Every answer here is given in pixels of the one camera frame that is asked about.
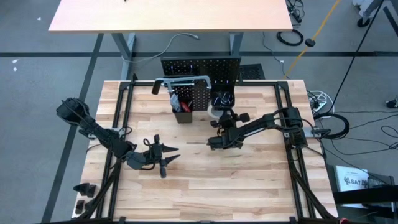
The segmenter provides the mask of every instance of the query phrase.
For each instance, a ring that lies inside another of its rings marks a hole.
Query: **pen holder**
[[[178,124],[190,124],[192,123],[192,112],[187,113],[187,112],[175,112],[173,110],[173,114],[175,116],[175,119],[177,120]]]

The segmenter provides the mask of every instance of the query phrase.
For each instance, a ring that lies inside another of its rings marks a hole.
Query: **chair wheel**
[[[369,18],[366,19],[365,23],[363,22],[363,18],[360,18],[360,19],[358,20],[358,22],[356,23],[356,25],[357,25],[358,27],[366,27],[367,25],[369,25],[369,23],[371,23],[371,20],[370,20]]]

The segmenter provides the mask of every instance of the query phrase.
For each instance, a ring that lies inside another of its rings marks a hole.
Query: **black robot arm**
[[[279,113],[282,113],[284,117],[275,118],[274,116]],[[284,120],[286,127],[275,124],[275,120],[278,119]],[[303,123],[299,109],[297,108],[282,108],[271,114],[265,114],[261,118],[245,124],[240,128],[236,127],[237,121],[245,122],[248,120],[250,120],[248,114],[241,114],[238,118],[232,110],[225,111],[218,122],[211,122],[211,125],[214,128],[219,128],[219,131],[217,137],[208,139],[208,145],[210,145],[211,149],[241,148],[246,137],[267,129],[276,129],[283,133],[293,134],[295,139],[304,135],[302,130]],[[307,144],[305,137],[300,139],[302,140],[301,144]]]
[[[156,163],[160,164],[160,175],[166,177],[165,167],[179,155],[162,158],[163,152],[177,151],[177,148],[167,147],[160,143],[159,135],[155,135],[155,143],[150,144],[146,139],[144,144],[149,147],[145,152],[134,152],[137,148],[136,144],[125,141],[121,135],[112,129],[102,128],[94,118],[89,114],[88,106],[79,99],[68,98],[62,101],[62,105],[57,108],[57,115],[70,125],[76,125],[81,128],[79,130],[84,136],[89,134],[96,136],[105,148],[113,152],[113,154],[133,169],[151,170]],[[143,168],[143,166],[152,165],[152,168]]]

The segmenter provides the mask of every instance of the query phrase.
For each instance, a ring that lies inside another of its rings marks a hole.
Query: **black metal frame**
[[[126,101],[126,109],[124,112],[124,118],[123,118],[123,126],[122,128],[127,127],[127,123],[129,121],[129,112],[131,109],[131,103],[132,103],[132,94],[133,94],[133,89],[135,86],[152,86],[154,82],[140,82],[137,81],[137,77],[134,75],[133,79],[131,82],[121,82],[120,87],[119,87],[119,95],[118,95],[118,100],[116,103],[116,109],[115,109],[115,115],[113,119],[113,128],[117,128],[118,121],[119,121],[119,114],[121,110],[121,104],[122,104],[122,99],[123,99],[123,93],[124,90],[128,89],[128,94],[127,94],[127,101]],[[290,98],[290,92],[289,92],[289,86],[287,81],[282,81],[282,82],[267,82],[267,81],[259,81],[259,82],[245,82],[243,80],[239,80],[236,82],[237,86],[272,86],[274,87],[275,90],[275,97],[277,100],[277,107],[278,109],[281,109],[283,107],[283,102],[282,102],[282,97],[280,94],[280,91],[283,90],[285,93],[285,100],[287,103],[287,106],[292,106],[292,100]],[[283,126],[286,126],[286,123],[284,120],[281,120],[281,123]],[[292,155],[292,148],[291,145],[289,144],[289,135],[284,135],[284,142],[285,142],[285,149],[286,149],[286,155],[287,155],[287,160],[289,164],[289,170],[292,171],[292,169],[296,170],[295,164],[293,161],[293,155]],[[298,164],[300,167],[300,173],[301,177],[303,179],[303,182],[308,185],[308,177],[307,177],[307,172],[305,170],[305,162],[303,159],[303,154],[301,149],[297,149],[297,154],[298,154]],[[107,181],[108,175],[109,175],[109,170],[111,167],[111,160],[112,160],[112,152],[108,151],[108,154],[106,155],[106,163],[105,163],[105,168],[104,168],[104,173],[103,173],[103,184]],[[117,169],[116,173],[116,178],[115,181],[113,182],[113,188],[112,188],[112,194],[111,194],[111,199],[109,202],[109,210],[108,210],[108,217],[104,219],[104,223],[116,223],[113,222],[113,214],[114,214],[114,209],[115,209],[115,204],[116,204],[116,195],[118,191],[118,182],[120,178],[120,167],[115,167]],[[302,204],[301,204],[301,198],[299,194],[299,186],[297,179],[292,176],[290,173],[290,179],[292,182],[292,190],[293,190],[293,195],[294,195],[294,200],[295,200],[295,207],[297,209],[297,218],[303,218],[303,210],[302,210]],[[315,218],[315,210],[313,204],[310,202],[310,197],[306,194],[306,199],[307,199],[307,207],[309,211],[310,218]],[[103,213],[103,200],[99,204],[97,212],[96,212],[96,218],[101,218],[102,213]],[[295,219],[291,217],[289,221],[286,222],[251,222],[252,224],[264,224],[264,223],[271,223],[271,224],[288,224],[288,223],[293,223],[295,222]],[[142,223],[142,222],[123,222],[123,223]],[[173,224],[194,224],[194,223],[210,223],[210,222],[145,222],[146,224],[160,224],[160,223],[173,223]],[[234,224],[243,224],[245,222],[211,222],[211,223],[217,223],[217,224],[223,224],[223,223],[234,223]]]

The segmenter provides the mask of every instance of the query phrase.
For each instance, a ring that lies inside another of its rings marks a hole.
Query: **desk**
[[[290,30],[284,0],[62,0],[49,28],[112,33],[125,59],[131,59],[134,32],[232,32],[230,50],[237,56],[243,31]],[[132,32],[127,42],[123,32]]]
[[[104,83],[96,115],[104,128],[112,126],[120,83]],[[304,81],[289,80],[288,84],[293,106],[299,108],[303,119],[313,123]],[[126,140],[138,144],[138,151],[145,151],[147,147],[142,140],[147,138],[152,142],[153,136],[159,134],[161,143],[179,147],[176,154],[181,156],[169,164],[166,179],[160,178],[159,169],[132,170],[123,164],[114,219],[124,216],[127,220],[157,221],[288,221],[290,216],[297,216],[280,132],[267,130],[250,136],[240,150],[211,151],[206,141],[216,136],[216,129],[210,126],[212,119],[207,113],[194,111],[192,124],[178,124],[165,88],[161,88],[158,95],[152,95],[151,90],[151,86],[134,87],[128,122],[132,133]],[[235,112],[247,112],[252,120],[277,109],[275,90],[271,86],[236,86],[235,95]],[[308,138],[307,141],[311,148],[320,151],[316,140]],[[98,141],[90,141],[89,146],[95,144]],[[96,184],[98,191],[106,153],[102,146],[87,153],[81,183]],[[337,216],[323,158],[306,149],[303,158],[311,189],[327,210]],[[305,197],[299,191],[304,215],[308,216]],[[105,198],[104,216],[108,212],[109,197],[110,190]],[[90,199],[79,194],[77,200],[88,202]]]

